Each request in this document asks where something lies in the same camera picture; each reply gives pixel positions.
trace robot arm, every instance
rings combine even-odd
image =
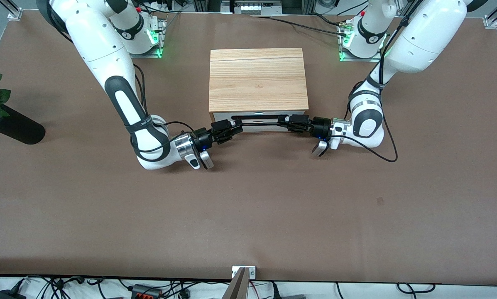
[[[385,38],[390,23],[396,16],[394,0],[369,0],[364,15],[356,15],[346,23],[352,24],[347,42],[343,47],[356,57],[374,56]]]
[[[216,136],[224,140],[218,131],[227,136],[226,140],[242,131],[240,125],[227,122],[220,130],[212,125],[211,130],[201,129],[197,136],[186,132],[170,140],[165,121],[145,112],[136,95],[129,51],[145,53],[154,43],[147,30],[151,28],[149,15],[138,14],[128,0],[51,0],[51,7],[112,101],[144,168],[159,169],[184,159],[194,169],[201,164],[211,168],[206,149],[212,142],[220,142]]]
[[[457,32],[466,17],[466,5],[471,1],[423,1],[412,21],[385,55],[383,82],[379,81],[378,63],[366,79],[350,93],[348,109],[351,118],[333,119],[330,136],[349,136],[368,147],[379,146],[384,136],[381,101],[383,87],[397,72],[413,74],[425,70],[433,63]],[[332,149],[336,149],[339,144],[362,146],[351,139],[330,138],[329,145]]]

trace wooden lid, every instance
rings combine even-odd
[[[307,110],[302,49],[211,50],[209,108],[210,112]]]

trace black cable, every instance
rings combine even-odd
[[[45,297],[45,292],[47,292],[47,290],[49,289],[49,286],[51,285],[51,282],[48,282],[45,289],[44,289],[44,292],[42,293],[42,299],[44,299]]]
[[[337,284],[337,291],[339,292],[339,297],[341,297],[341,299],[345,299],[343,297],[343,294],[341,293],[341,288],[339,287],[339,283],[338,282],[335,282],[335,284]]]
[[[290,22],[290,21],[286,21],[286,20],[282,20],[282,19],[273,19],[272,17],[267,17],[266,19],[274,20],[274,21],[278,21],[278,22],[283,22],[283,23],[287,23],[287,24],[298,26],[298,27],[302,27],[302,28],[307,28],[307,29],[310,29],[310,30],[315,30],[317,32],[324,32],[324,33],[327,33],[327,34],[335,34],[335,35],[339,35],[339,36],[346,36],[346,34],[341,33],[341,32],[330,32],[329,30],[324,30],[324,29],[320,29],[320,28],[310,27],[310,26],[307,26],[307,25],[302,25],[302,24],[298,24],[298,23],[294,23],[294,22]]]
[[[140,89],[142,91],[142,106],[143,106],[143,110],[145,111],[145,114],[148,115],[146,89],[145,89],[145,74],[144,74],[142,68],[140,68],[140,66],[138,66],[137,64],[134,64],[134,67],[140,71],[140,74],[142,76],[143,89]]]
[[[185,291],[186,289],[188,289],[188,288],[190,288],[190,287],[192,287],[192,286],[194,286],[194,285],[196,285],[196,284],[200,284],[200,282],[193,282],[193,283],[192,283],[192,284],[190,284],[189,286],[187,286],[187,287],[183,287],[182,289],[180,289],[180,291],[176,291],[176,292],[172,293],[171,295],[169,295],[169,296],[167,296],[167,297],[164,297],[164,298],[165,298],[165,299],[167,299],[167,298],[173,297],[174,295],[176,295],[176,294],[180,293],[181,291]]]
[[[100,283],[98,283],[98,284],[97,284],[97,287],[99,288],[99,294],[100,294],[100,296],[101,296],[103,299],[106,299],[106,297],[104,297],[103,290],[100,288]]]
[[[273,299],[281,299],[280,291],[278,290],[278,286],[276,285],[276,282],[271,282],[272,288],[274,290],[274,297]]]
[[[195,130],[193,130],[193,128],[188,125],[187,123],[182,123],[181,121],[170,121],[168,123],[164,123],[163,125],[170,125],[172,123],[179,123],[180,125],[185,125],[191,132],[195,132]]]
[[[405,284],[410,291],[404,291],[402,290],[402,288],[400,287],[400,284]],[[410,284],[406,283],[406,282],[398,282],[396,284],[396,287],[398,288],[398,291],[404,293],[404,294],[407,294],[407,295],[413,295],[413,299],[416,299],[416,294],[427,294],[427,293],[431,293],[432,291],[434,291],[436,289],[436,284],[431,284],[432,287],[430,289],[427,289],[427,290],[424,290],[424,291],[415,291],[413,289],[413,287],[411,287]]]
[[[138,78],[138,75],[134,75],[135,78],[136,78],[136,81],[138,83],[138,87],[140,88],[140,97],[141,97],[141,100],[140,100],[140,103],[142,104],[143,106],[143,87],[142,87],[142,82],[140,81],[140,79]]]
[[[364,11],[366,8],[368,8],[368,4],[367,4],[365,7],[363,7],[363,8],[362,8],[362,9],[361,9],[358,13],[357,13],[357,15],[359,15],[359,14],[360,14],[362,11]]]
[[[120,280],[120,279],[118,279],[118,280],[119,280],[119,283],[120,283],[123,287],[125,287],[125,288],[127,288],[127,289],[130,287],[130,286],[125,286],[125,284],[123,284],[123,281],[122,281],[122,280]]]
[[[46,282],[44,284],[44,286],[40,289],[40,292],[38,293],[38,295],[36,295],[36,297],[34,299],[38,299],[38,297],[40,297],[40,295],[42,294],[42,291],[44,290],[44,288],[48,288],[49,287],[49,282]]]
[[[21,278],[11,289],[9,294],[10,295],[17,295],[19,293],[19,288],[21,288],[21,284],[24,282],[25,278]]]
[[[334,25],[334,26],[338,26],[339,23],[338,22],[332,22],[328,19],[326,19],[326,17],[324,15],[321,15],[320,13],[317,13],[317,12],[312,12],[310,13],[310,15],[316,15],[317,17],[320,17],[324,22],[330,24],[330,25]]]
[[[179,138],[180,136],[184,135],[184,134],[188,134],[188,132],[182,132],[176,136],[174,136],[173,138],[171,138],[169,141],[167,141],[166,143],[160,145],[159,147],[157,148],[153,148],[153,149],[148,149],[147,151],[142,151],[140,150],[133,142],[132,142],[132,136],[130,137],[130,145],[132,145],[132,147],[136,150],[136,151],[139,151],[140,153],[151,153],[151,152],[154,152],[154,151],[157,151],[159,150],[160,148],[163,148],[164,146],[166,146],[167,144],[170,144],[171,142],[173,142],[176,138]]]
[[[387,42],[387,45],[385,46],[385,49],[383,49],[383,53],[381,54],[381,58],[379,59],[379,83],[381,85],[383,85],[383,66],[385,63],[385,55],[387,53],[387,50],[389,49],[390,44],[392,43],[398,32],[400,32],[402,27],[406,27],[407,25],[409,25],[409,18],[422,2],[423,0],[417,0],[414,3],[413,7],[410,8],[409,12],[400,21],[398,28],[396,28],[396,31],[394,31],[394,34],[390,37],[389,41]]]
[[[390,141],[392,142],[392,148],[394,148],[394,159],[388,159],[386,157],[383,157],[382,155],[376,153],[373,149],[369,148],[368,146],[362,144],[358,140],[355,140],[354,138],[351,138],[349,136],[345,136],[345,135],[331,135],[330,137],[341,137],[341,138],[345,138],[345,139],[348,139],[348,140],[352,140],[353,142],[355,142],[355,143],[359,144],[360,146],[364,147],[370,153],[373,153],[374,155],[378,156],[379,158],[381,158],[381,159],[383,159],[383,160],[385,160],[387,162],[394,163],[394,162],[398,161],[398,150],[396,149],[396,143],[394,142],[394,138],[393,138],[392,133],[391,133],[391,131],[389,129],[389,126],[387,125],[387,119],[384,117],[384,114],[383,114],[383,123],[385,123],[385,127],[387,128],[387,133],[389,133]]]
[[[161,11],[161,10],[158,10],[156,8],[153,8],[153,7],[150,7],[150,6],[147,6],[143,3],[143,1],[140,1],[140,0],[135,0],[139,5],[142,5],[143,7],[145,8],[148,8],[152,11],[157,11],[157,12],[163,12],[163,13],[172,13],[172,12],[182,12],[182,11]]]
[[[70,43],[73,43],[73,41],[64,34],[64,32],[62,32],[62,30],[60,30],[60,28],[56,25],[56,22],[54,21],[53,19],[53,8],[51,7],[51,4],[49,3],[50,0],[47,0],[47,3],[45,4],[45,9],[47,10],[47,16],[49,17],[49,21],[51,22],[51,25],[53,25],[53,27],[58,31],[58,33],[61,35],[61,36],[64,36],[65,39],[67,39],[68,41],[70,41]]]
[[[366,4],[367,2],[368,2],[368,0],[366,0],[365,2],[362,2],[362,3],[360,3],[360,4],[357,4],[356,6],[350,7],[349,9],[347,9],[347,10],[345,10],[345,11],[341,11],[341,12],[340,12],[340,13],[338,13],[337,15],[342,15],[343,13],[345,13],[345,12],[347,12],[347,11],[351,11],[352,9],[357,8],[357,7],[361,6],[361,5],[364,5],[364,4]]]

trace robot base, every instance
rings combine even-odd
[[[163,45],[165,41],[165,29],[167,27],[167,22],[165,19],[158,19],[158,17],[152,17],[151,23],[153,28],[150,31],[149,37],[151,42],[158,42],[149,51],[143,54],[131,54],[132,58],[162,58],[163,55]]]
[[[339,45],[339,60],[340,61],[363,61],[363,62],[379,62],[381,59],[381,49],[383,48],[383,42],[385,41],[385,38],[387,35],[383,37],[383,41],[381,41],[381,45],[379,46],[379,50],[377,53],[370,57],[370,58],[360,58],[348,51],[345,47],[343,47],[343,44],[347,44],[348,42],[351,41],[351,38],[353,38],[353,29],[351,27],[345,27],[342,28],[340,26],[337,26],[337,32],[339,33],[345,33],[347,36],[338,36],[337,44]]]

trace table surface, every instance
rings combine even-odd
[[[211,49],[302,48],[320,117],[342,117],[373,67],[339,62],[329,34],[243,15],[180,15],[165,44],[135,61],[148,109],[194,127],[210,123]],[[0,273],[229,278],[256,265],[258,279],[497,284],[497,32],[480,19],[385,89],[396,163],[349,146],[317,159],[317,140],[277,132],[214,146],[208,171],[144,170],[74,47],[35,11],[9,23],[0,72],[10,106],[47,129],[33,146],[0,135]],[[387,137],[377,150],[393,155]]]

